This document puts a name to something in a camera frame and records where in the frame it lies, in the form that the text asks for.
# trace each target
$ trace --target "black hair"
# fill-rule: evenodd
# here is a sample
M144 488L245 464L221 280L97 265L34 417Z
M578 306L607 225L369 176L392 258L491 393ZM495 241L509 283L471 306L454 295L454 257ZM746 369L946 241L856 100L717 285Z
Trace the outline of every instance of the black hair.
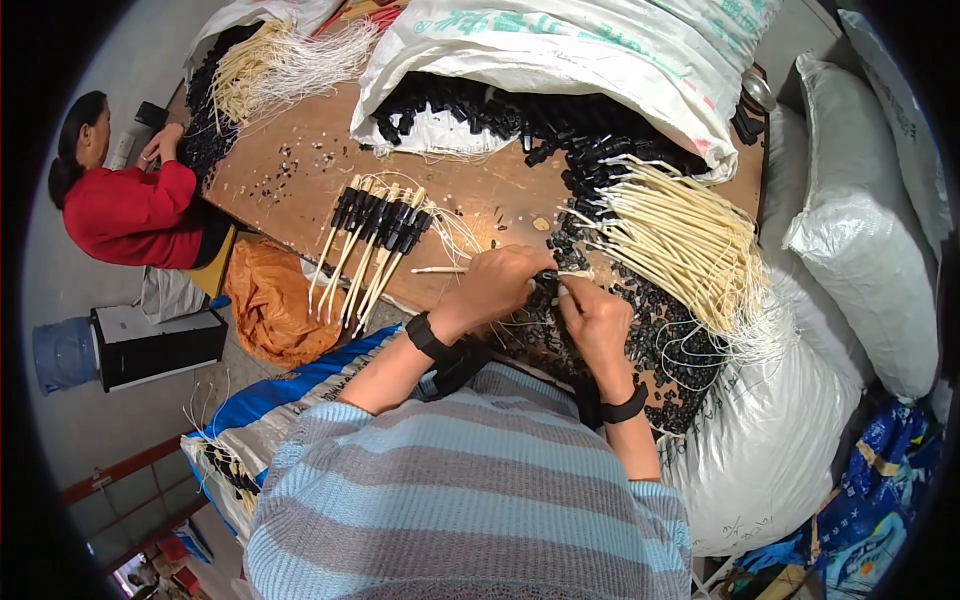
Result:
M63 199L80 177L84 167L77 162L77 139L84 125L93 126L107 109L107 94L102 91L87 92L73 103L63 120L60 139L57 142L57 157L50 165L47 187L54 206L63 210Z

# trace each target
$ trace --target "metal bowl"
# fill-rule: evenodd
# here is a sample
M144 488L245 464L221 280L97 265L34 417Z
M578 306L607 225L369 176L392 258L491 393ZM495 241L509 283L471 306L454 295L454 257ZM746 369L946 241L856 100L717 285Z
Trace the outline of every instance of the metal bowl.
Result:
M777 97L774 96L774 93L770 91L770 86L757 73L747 71L740 79L743 81L743 90L759 107L767 112L777 107Z

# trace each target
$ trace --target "hand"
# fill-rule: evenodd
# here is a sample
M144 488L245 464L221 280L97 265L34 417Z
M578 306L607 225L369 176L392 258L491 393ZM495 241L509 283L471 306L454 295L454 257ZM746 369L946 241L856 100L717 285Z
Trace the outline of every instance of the hand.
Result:
M509 315L533 292L530 279L538 271L556 268L551 254L530 246L504 246L477 254L460 287L444 295L430 313L434 335L440 339L437 328L442 324L451 335L456 333L455 340L478 325Z
M634 309L581 277L561 279L560 311L566 330L590 367L601 397L626 402L634 392L634 368L623 353Z
M140 153L140 159L143 159L144 162L150 164L156 157L160 154L160 147L164 147L165 150L176 152L177 144L180 140L183 139L183 125L180 123L170 123L168 124L161 132L157 135L154 135L153 139L147 142L147 145L143 147L143 152Z

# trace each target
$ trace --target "wooden table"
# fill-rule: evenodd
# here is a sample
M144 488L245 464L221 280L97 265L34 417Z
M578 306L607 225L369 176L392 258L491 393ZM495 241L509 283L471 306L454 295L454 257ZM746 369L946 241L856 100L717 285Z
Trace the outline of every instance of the wooden table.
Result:
M435 203L462 211L485 249L493 240L498 245L539 247L556 229L557 205L569 197L560 177L565 168L563 152L533 169L523 163L519 144L475 164L451 159L428 164L421 156L404 153L377 159L373 152L361 150L348 133L359 95L357 84L339 84L337 91L329 97L307 98L269 123L242 132L220 162L207 199L311 262L323 249L333 205L343 187L354 175L382 171L403 173L424 186ZM735 133L731 135L740 152L739 170L733 181L714 189L756 215L764 144L745 147ZM283 148L291 149L289 156L281 153ZM296 164L289 178L281 173L284 162ZM503 231L496 228L501 215L500 225L507 226ZM545 218L552 229L534 229L537 217ZM327 263L338 264L345 237L342 232L338 235ZM344 269L347 276L352 276L361 253L354 250L350 255ZM411 312L432 308L447 286L456 285L454 277L415 275L410 269L441 265L448 266L449 260L438 235L430 231L402 260L384 298Z

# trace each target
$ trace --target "electrical outlet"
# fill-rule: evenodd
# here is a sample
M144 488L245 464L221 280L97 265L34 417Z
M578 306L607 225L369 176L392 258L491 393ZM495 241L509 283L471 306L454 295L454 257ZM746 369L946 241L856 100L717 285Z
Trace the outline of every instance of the electrical outlet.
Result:
M110 164L107 165L107 168L110 171L119 171L120 169L127 168L127 157L120 156L116 153L113 154L113 158L110 159Z
M130 157L130 148L133 147L133 142L136 141L136 138L128 132L123 132L120 134L120 142L117 144L116 150L113 151L114 156L122 156L123 158Z

